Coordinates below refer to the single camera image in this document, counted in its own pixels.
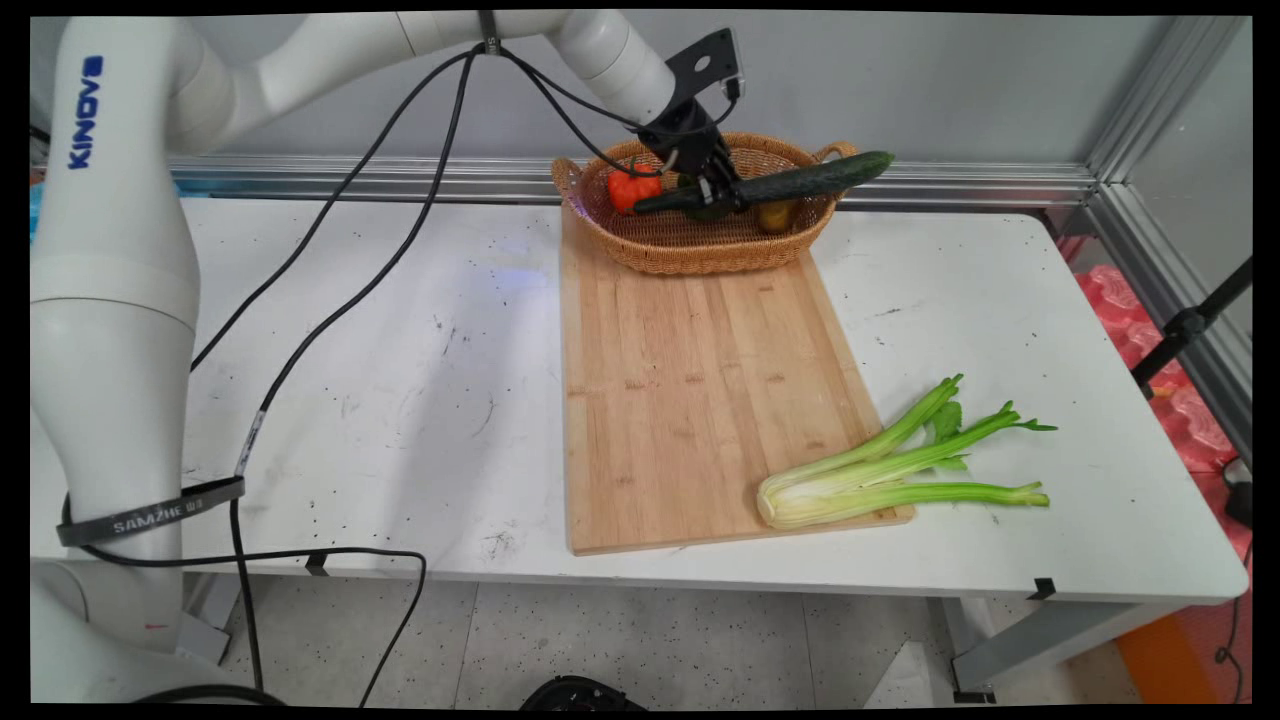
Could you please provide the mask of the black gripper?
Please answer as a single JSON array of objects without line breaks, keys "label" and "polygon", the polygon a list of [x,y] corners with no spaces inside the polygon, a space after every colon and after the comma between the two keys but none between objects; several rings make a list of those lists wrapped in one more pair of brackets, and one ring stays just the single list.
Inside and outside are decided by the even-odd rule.
[{"label": "black gripper", "polygon": [[713,120],[696,99],[690,99],[637,129],[637,138],[662,161],[663,172],[690,176],[690,187],[698,192],[698,205],[690,213],[741,214],[748,209],[737,188],[742,178],[719,128],[732,111],[730,101]]}]

